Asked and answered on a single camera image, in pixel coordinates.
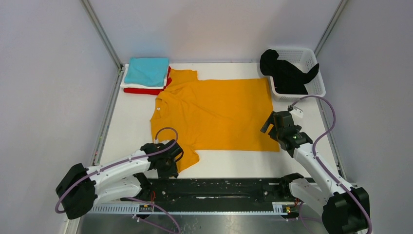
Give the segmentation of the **yellow t-shirt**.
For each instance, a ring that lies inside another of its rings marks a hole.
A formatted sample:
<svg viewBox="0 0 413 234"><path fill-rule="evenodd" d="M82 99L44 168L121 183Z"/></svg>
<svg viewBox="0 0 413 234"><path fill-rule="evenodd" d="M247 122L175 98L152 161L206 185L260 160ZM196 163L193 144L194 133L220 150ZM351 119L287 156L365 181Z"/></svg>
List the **yellow t-shirt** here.
<svg viewBox="0 0 413 234"><path fill-rule="evenodd" d="M171 83L155 99L152 138L177 139L183 171L199 161L200 150L278 152L261 131L273 111L266 78L199 80L193 70L171 70Z"/></svg>

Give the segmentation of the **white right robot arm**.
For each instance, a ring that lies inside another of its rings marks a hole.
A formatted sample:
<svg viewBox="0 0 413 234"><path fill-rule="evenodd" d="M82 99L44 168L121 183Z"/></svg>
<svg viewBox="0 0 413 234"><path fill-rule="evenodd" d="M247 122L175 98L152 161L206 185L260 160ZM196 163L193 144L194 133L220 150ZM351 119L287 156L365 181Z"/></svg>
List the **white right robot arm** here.
<svg viewBox="0 0 413 234"><path fill-rule="evenodd" d="M354 187L330 170L312 139L294 123L289 111L271 112L261 132L279 143L316 183L313 186L298 174L285 176L287 182L279 188L281 198L304 202L320 215L330 234L355 234L363 230L372 233L366 190Z"/></svg>

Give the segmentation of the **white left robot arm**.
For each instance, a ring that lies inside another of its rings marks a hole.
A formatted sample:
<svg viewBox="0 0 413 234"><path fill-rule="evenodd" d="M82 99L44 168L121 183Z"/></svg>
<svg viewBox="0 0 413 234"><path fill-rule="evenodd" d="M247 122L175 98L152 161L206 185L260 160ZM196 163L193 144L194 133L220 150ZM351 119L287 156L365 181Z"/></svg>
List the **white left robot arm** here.
<svg viewBox="0 0 413 234"><path fill-rule="evenodd" d="M153 195L153 187L144 173L155 170L159 178L177 177L177 162L183 155L173 139L146 143L129 156L104 165L84 167L78 163L56 187L59 200L55 212L72 220L101 203L127 197L146 200Z"/></svg>

